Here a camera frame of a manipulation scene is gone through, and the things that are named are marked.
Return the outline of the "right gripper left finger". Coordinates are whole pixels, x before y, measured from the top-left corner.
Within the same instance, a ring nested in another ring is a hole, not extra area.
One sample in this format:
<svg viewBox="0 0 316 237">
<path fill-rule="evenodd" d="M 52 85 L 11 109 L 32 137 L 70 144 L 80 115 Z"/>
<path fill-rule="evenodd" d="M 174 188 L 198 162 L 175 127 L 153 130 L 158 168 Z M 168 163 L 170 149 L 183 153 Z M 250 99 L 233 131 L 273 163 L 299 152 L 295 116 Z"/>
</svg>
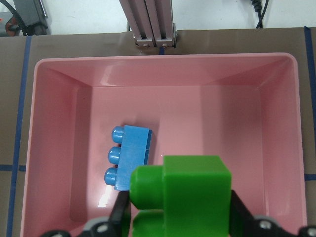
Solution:
<svg viewBox="0 0 316 237">
<path fill-rule="evenodd" d="M 128 191 L 120 191 L 108 217 L 97 217 L 83 226 L 78 237 L 127 237 L 131 223 L 131 203 Z"/>
</svg>

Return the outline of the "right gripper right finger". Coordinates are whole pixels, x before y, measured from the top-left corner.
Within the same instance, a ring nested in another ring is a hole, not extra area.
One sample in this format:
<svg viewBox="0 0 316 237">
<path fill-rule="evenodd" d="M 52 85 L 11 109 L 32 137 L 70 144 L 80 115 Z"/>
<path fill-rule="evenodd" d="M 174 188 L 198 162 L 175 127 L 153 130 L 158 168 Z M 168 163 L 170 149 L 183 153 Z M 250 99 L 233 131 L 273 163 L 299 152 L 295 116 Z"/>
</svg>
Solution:
<svg viewBox="0 0 316 237">
<path fill-rule="evenodd" d="M 231 237 L 314 237 L 315 225 L 303 226 L 292 234 L 268 216 L 253 216 L 237 193 L 232 190 L 229 236 Z"/>
</svg>

